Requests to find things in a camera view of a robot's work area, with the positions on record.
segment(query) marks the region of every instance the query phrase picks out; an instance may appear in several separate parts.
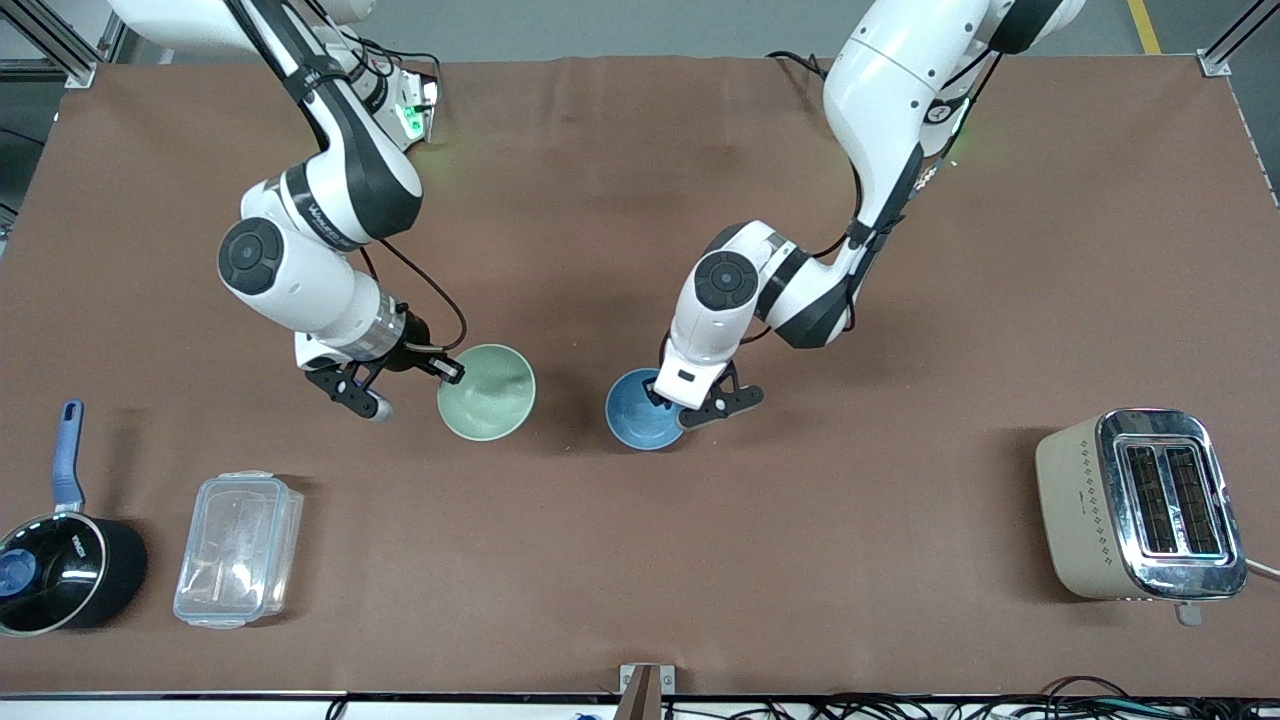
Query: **brown table cover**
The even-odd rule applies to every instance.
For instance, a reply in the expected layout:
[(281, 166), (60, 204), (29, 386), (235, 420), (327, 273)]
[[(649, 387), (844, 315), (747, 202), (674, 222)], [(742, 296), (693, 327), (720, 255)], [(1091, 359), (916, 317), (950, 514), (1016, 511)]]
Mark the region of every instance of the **brown table cover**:
[[(0, 689), (681, 689), (1277, 694), (1280, 585), (1185, 629), (1055, 579), (1033, 450), (1125, 405), (1199, 416), (1244, 543), (1280, 561), (1280, 215), (1224, 79), (1190, 58), (1011, 58), (822, 351), (739, 355), (758, 411), (666, 452), (618, 445), (611, 383), (652, 365), (723, 227), (810, 250), (854, 183), (817, 78), (771, 60), (445, 67), (428, 199), (399, 246), (468, 342), (538, 373), (529, 423), (452, 436), (421, 374), (393, 421), (334, 406), (288, 332), (218, 281), (241, 193), (314, 151), (256, 65), (102, 67), (69, 92), (0, 263), (0, 525), (50, 509), (59, 404), (87, 510), (150, 575), (109, 628), (0, 638)], [(874, 113), (876, 108), (865, 111)], [(384, 251), (383, 281), (447, 307)], [(196, 489), (266, 469), (306, 495), (285, 612), (191, 628), (173, 592)]]

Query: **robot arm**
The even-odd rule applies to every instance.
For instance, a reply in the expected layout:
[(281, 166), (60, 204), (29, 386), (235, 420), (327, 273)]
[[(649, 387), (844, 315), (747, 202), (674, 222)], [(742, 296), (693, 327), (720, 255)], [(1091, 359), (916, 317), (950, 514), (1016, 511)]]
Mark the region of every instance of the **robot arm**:
[[(940, 133), (925, 129), (929, 113), (938, 117), (936, 108), (968, 97), (988, 47), (1020, 53), (1069, 23), (1083, 4), (877, 0), (823, 88), (827, 123), (859, 184), (859, 206), (836, 260), (819, 261), (762, 222), (727, 228), (685, 281), (650, 398), (686, 407), (678, 419), (685, 429), (758, 405), (763, 392), (739, 387), (732, 364), (753, 314), (791, 347), (823, 347), (840, 336), (913, 195), (924, 143), (942, 147)], [(963, 77), (948, 85), (956, 73)], [(943, 142), (950, 132), (941, 133)], [(724, 379), (732, 380), (728, 391)]]
[[(109, 0), (115, 14), (134, 32), (172, 50), (197, 55), (257, 54), (259, 49), (224, 0)], [(372, 12), (376, 0), (297, 0), (315, 4), (326, 17), (310, 12), (308, 23), (356, 23)], [(351, 77), (351, 85), (378, 124), (407, 150), (430, 140), (439, 101), (438, 77), (422, 76), (370, 51), (349, 28), (317, 24), (311, 32), (325, 53)]]
[[(412, 227), (422, 186), (403, 150), (425, 132), (417, 137), (402, 132), (393, 140), (387, 124), (370, 114), (378, 105), (357, 95), (351, 77), (355, 54), (334, 53), (335, 44), (346, 49), (340, 31), (321, 28), (332, 41), (325, 44), (284, 0), (187, 0), (180, 4), (187, 13), (177, 14), (168, 1), (115, 3), (132, 10), (151, 5), (157, 23), (140, 24), (157, 37), (191, 40), (195, 33), (205, 45), (247, 42), (315, 131), (321, 150), (251, 187), (241, 199), (241, 222), (227, 232), (218, 252), (227, 288), (296, 333), (297, 363), (307, 378), (332, 400), (374, 420), (390, 415), (390, 405), (370, 388), (384, 369), (416, 368), (458, 382), (462, 366), (447, 348), (431, 345), (426, 324), (347, 263), (348, 252)], [(166, 24), (179, 17), (187, 24)], [(145, 20), (146, 14), (132, 19)], [(378, 77), (394, 81), (390, 73)], [(376, 91), (378, 83), (365, 86)], [(397, 120), (390, 131), (401, 127)], [(361, 369), (366, 374), (357, 377)]]

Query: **plastic food container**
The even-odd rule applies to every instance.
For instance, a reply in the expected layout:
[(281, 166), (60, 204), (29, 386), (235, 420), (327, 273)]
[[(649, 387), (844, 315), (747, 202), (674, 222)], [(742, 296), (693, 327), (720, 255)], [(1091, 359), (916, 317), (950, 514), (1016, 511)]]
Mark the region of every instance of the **plastic food container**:
[(200, 628), (239, 628), (284, 607), (302, 493), (269, 473), (206, 480), (196, 496), (173, 614)]

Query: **gray floor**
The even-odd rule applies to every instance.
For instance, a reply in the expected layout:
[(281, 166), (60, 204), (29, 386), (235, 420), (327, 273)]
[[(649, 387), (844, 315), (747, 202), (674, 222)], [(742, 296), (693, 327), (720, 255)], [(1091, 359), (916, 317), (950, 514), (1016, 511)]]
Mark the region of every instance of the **gray floor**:
[[(1194, 53), (1240, 17), (1252, 0), (1147, 0), (1165, 53)], [(1280, 18), (1262, 26), (1231, 55), (1231, 88), (1271, 183), (1280, 178)]]
[[(381, 0), (360, 32), (448, 61), (564, 56), (759, 58), (773, 50), (833, 56), (870, 0)], [(1044, 55), (1140, 54), (1125, 0), (1092, 0)]]
[[(1251, 0), (1146, 0), (1165, 53), (1207, 45)], [(563, 56), (762, 56), (772, 50), (833, 55), (870, 0), (381, 0), (361, 35), (445, 61), (550, 60)], [(1091, 0), (1038, 55), (1130, 55), (1142, 44), (1126, 0)], [(132, 56), (156, 61), (140, 44)], [(179, 54), (175, 61), (227, 61)], [(244, 58), (243, 61), (256, 61)], [(1231, 60), (1233, 87), (1268, 167), (1280, 172), (1280, 20)], [(47, 136), (63, 90), (0, 82), (0, 127)], [(0, 202), (20, 209), (40, 147), (0, 135)]]

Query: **saucepan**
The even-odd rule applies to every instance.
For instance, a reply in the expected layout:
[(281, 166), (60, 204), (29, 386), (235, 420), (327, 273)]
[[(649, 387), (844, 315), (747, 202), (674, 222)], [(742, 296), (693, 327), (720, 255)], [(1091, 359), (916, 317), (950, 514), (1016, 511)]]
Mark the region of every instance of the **saucepan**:
[(142, 585), (147, 551), (133, 528), (84, 515), (76, 477), (84, 404), (63, 406), (54, 448), (54, 511), (0, 542), (0, 634), (31, 637), (93, 628), (116, 615)]

